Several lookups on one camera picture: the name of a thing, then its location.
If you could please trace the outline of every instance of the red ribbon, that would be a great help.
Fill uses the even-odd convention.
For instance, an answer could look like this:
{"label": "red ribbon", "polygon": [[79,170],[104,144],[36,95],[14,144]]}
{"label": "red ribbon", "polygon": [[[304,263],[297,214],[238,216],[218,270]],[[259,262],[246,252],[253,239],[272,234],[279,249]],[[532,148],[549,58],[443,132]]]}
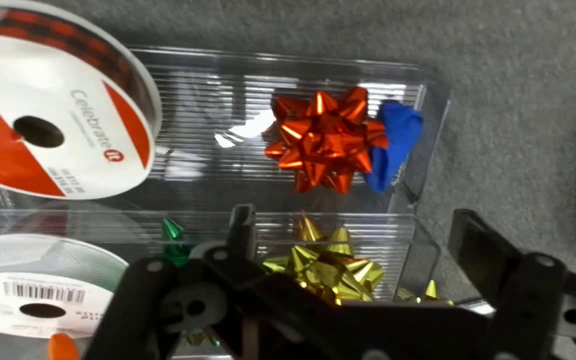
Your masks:
{"label": "red ribbon", "polygon": [[352,87],[335,99],[316,92],[311,99],[276,95],[272,104],[279,137],[266,156],[282,170],[293,170],[297,191],[327,186],[349,189],[354,172],[372,172],[370,148],[388,148],[384,124],[367,117],[367,90]]}

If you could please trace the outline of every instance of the barcode label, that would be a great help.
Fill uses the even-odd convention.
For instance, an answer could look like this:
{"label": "barcode label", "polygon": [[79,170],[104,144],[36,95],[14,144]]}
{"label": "barcode label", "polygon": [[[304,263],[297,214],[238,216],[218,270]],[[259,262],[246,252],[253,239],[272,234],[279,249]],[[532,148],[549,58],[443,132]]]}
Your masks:
{"label": "barcode label", "polygon": [[6,295],[16,295],[16,297],[81,303],[84,295],[85,295],[85,290],[60,288],[60,285],[36,285],[36,284],[20,284],[20,282],[4,282],[4,294]]}

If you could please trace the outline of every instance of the blue gift bow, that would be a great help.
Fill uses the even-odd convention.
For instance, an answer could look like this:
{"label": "blue gift bow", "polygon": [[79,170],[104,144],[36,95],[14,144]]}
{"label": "blue gift bow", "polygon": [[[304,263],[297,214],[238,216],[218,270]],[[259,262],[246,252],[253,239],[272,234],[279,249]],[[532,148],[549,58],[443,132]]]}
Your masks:
{"label": "blue gift bow", "polygon": [[388,148],[370,149],[372,172],[363,178],[370,189],[385,191],[419,139],[423,117],[398,99],[384,99],[378,110],[378,119],[385,126]]}

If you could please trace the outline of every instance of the clear plastic bin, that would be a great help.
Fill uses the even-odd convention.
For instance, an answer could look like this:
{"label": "clear plastic bin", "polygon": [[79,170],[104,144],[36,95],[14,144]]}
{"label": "clear plastic bin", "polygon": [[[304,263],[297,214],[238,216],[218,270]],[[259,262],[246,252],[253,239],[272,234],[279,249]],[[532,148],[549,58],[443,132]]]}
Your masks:
{"label": "clear plastic bin", "polygon": [[[385,267],[378,288],[389,299],[398,285],[421,291],[437,245],[412,216],[448,107],[446,90],[415,66],[363,59],[304,59],[274,53],[227,53],[183,48],[133,48],[154,74],[164,99],[164,128],[148,181],[100,201],[53,201],[0,189],[0,234],[62,234],[111,249],[128,262],[160,254],[160,220],[171,216],[187,239],[224,239],[229,210],[253,203],[256,255],[295,242],[305,212],[324,231],[345,226],[358,255]],[[370,92],[370,116],[382,99],[399,99],[423,116],[421,139],[391,187],[370,191],[360,175],[341,196],[327,187],[297,194],[292,172],[263,156],[274,93]],[[44,339],[0,336],[0,358],[36,358]],[[218,355],[218,347],[182,343],[180,355]]]}

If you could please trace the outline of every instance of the ribbon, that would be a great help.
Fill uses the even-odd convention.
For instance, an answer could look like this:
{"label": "ribbon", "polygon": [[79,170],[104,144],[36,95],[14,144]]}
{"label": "ribbon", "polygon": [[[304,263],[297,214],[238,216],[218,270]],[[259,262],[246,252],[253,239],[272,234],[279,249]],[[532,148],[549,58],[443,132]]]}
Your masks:
{"label": "ribbon", "polygon": [[221,342],[207,330],[187,330],[187,331],[183,331],[183,339],[190,346],[201,346],[201,343],[210,343],[210,346],[216,346],[216,347],[221,346]]}
{"label": "ribbon", "polygon": [[398,288],[396,295],[398,295],[399,301],[454,306],[451,299],[440,295],[433,279],[427,282],[425,291],[419,294],[419,295],[410,291],[407,288]]}
{"label": "ribbon", "polygon": [[372,172],[363,178],[370,189],[385,191],[419,139],[423,119],[414,107],[396,99],[382,101],[378,119],[385,128],[388,148],[370,149]]}
{"label": "ribbon", "polygon": [[327,303],[370,301],[384,277],[384,267],[352,254],[347,228],[338,228],[329,237],[310,220],[299,220],[302,243],[292,245],[288,255],[266,258],[270,272],[292,275],[304,290]]}
{"label": "ribbon", "polygon": [[190,259],[191,245],[180,243],[185,237],[185,228],[171,217],[161,220],[161,237],[166,242],[164,255],[173,266],[183,266]]}
{"label": "ribbon", "polygon": [[276,95],[276,121],[266,156],[279,170],[293,170],[293,186],[307,191],[327,186],[345,194],[354,172],[372,172],[370,148],[388,148],[384,124],[367,117],[367,90],[352,87],[335,99],[316,92],[311,99]]}

